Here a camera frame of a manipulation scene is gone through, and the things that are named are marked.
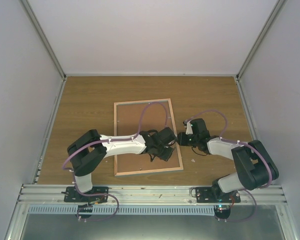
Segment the blue wooden picture frame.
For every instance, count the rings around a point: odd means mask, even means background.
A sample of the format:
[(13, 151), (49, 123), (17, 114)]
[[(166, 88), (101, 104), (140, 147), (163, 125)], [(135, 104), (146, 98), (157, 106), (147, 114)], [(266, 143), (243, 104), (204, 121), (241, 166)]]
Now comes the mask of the blue wooden picture frame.
[[(114, 135), (135, 134), (141, 122), (141, 130), (161, 131), (165, 126), (177, 134), (172, 102), (169, 98), (137, 100), (114, 103)], [(174, 144), (174, 151), (168, 161), (156, 157), (153, 161), (148, 154), (120, 154), (114, 157), (114, 175), (130, 176), (163, 172), (182, 171), (184, 169), (181, 151)]]

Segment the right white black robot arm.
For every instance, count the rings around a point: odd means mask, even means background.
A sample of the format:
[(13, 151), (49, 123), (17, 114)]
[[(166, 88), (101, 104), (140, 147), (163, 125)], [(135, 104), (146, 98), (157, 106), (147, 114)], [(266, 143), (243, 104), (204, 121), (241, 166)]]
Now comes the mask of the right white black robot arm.
[(279, 170), (261, 141), (250, 142), (212, 136), (202, 118), (183, 122), (185, 132), (177, 135), (180, 146), (197, 148), (206, 155), (216, 155), (234, 162), (235, 173), (212, 182), (211, 196), (224, 202), (235, 191), (266, 188), (279, 178)]

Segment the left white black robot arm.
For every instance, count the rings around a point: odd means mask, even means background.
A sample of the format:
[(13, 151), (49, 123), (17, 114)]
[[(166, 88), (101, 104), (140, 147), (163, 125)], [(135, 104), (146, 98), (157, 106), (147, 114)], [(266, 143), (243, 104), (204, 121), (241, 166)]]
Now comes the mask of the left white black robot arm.
[(177, 137), (170, 127), (126, 136), (107, 136), (99, 134), (95, 129), (89, 130), (67, 148), (67, 161), (72, 165), (69, 170), (74, 174), (74, 184), (77, 186), (76, 197), (82, 202), (92, 199), (92, 172), (104, 158), (146, 154), (151, 161), (156, 157), (168, 161), (174, 151), (172, 145), (176, 141)]

